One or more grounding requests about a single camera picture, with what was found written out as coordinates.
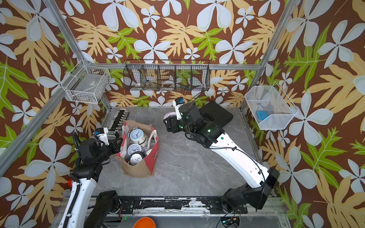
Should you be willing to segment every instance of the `circuit board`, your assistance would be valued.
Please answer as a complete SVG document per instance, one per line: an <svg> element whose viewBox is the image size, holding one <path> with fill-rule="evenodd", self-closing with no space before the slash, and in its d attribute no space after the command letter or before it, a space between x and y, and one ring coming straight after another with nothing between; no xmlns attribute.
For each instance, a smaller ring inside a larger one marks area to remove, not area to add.
<svg viewBox="0 0 365 228"><path fill-rule="evenodd" d="M129 116L129 112L125 108L121 108L117 113L114 115L114 120L110 121L108 130L109 131L119 131L122 129L124 125L124 121L127 120Z"/></svg>

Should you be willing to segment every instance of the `marble surface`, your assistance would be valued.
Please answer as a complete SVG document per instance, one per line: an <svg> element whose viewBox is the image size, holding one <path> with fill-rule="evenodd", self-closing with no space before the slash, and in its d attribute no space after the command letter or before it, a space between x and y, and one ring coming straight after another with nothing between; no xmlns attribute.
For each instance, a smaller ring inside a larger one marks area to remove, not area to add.
<svg viewBox="0 0 365 228"><path fill-rule="evenodd" d="M160 140L156 170L153 177L133 178L123 174L120 161L111 156L103 167L93 192L116 190L124 196L218 196L229 188L245 183L243 177L221 156L185 138L182 132L167 132L162 122L173 108L127 108L128 120L151 124ZM234 117L224 127L230 138L254 158L239 109L228 108Z"/></svg>

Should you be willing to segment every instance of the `black pad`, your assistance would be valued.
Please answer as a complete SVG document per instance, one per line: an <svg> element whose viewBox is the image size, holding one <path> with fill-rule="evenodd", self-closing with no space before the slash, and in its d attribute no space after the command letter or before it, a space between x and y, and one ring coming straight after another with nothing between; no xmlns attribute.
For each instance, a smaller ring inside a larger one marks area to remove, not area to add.
<svg viewBox="0 0 365 228"><path fill-rule="evenodd" d="M202 116L216 123L220 128L226 126L233 119L232 113L225 110L222 106L211 101L201 107L199 112Z"/></svg>

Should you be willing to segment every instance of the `white alarm clock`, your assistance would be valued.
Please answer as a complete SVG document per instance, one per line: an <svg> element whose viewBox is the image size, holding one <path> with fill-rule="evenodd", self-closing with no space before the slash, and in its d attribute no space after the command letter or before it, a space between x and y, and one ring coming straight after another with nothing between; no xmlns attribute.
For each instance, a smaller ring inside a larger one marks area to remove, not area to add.
<svg viewBox="0 0 365 228"><path fill-rule="evenodd" d="M141 152L141 151L142 151L142 147L139 144L136 144L136 143L129 145L128 148L127 148L127 154L128 155L131 155L135 152Z"/></svg>
<svg viewBox="0 0 365 228"><path fill-rule="evenodd" d="M147 145L147 140L144 132L139 128L134 128L129 134L129 138L131 139L132 143L139 144L141 146Z"/></svg>

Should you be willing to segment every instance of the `alarm clock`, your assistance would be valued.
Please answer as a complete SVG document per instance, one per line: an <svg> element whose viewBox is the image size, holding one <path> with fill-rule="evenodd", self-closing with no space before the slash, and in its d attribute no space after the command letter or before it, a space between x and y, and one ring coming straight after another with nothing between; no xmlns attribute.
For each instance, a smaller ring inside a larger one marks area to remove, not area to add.
<svg viewBox="0 0 365 228"><path fill-rule="evenodd" d="M127 148L127 154L128 155L131 155L134 152L141 152L141 151L142 151L142 147L139 144L136 144L136 143L129 145L128 148Z"/></svg>
<svg viewBox="0 0 365 228"><path fill-rule="evenodd" d="M132 143L139 144L141 146L147 145L147 140L144 132L139 128L134 128L129 134L129 138L131 139Z"/></svg>
<svg viewBox="0 0 365 228"><path fill-rule="evenodd" d="M129 163L132 166L135 166L140 163L145 157L146 156L142 152L134 152L129 158Z"/></svg>

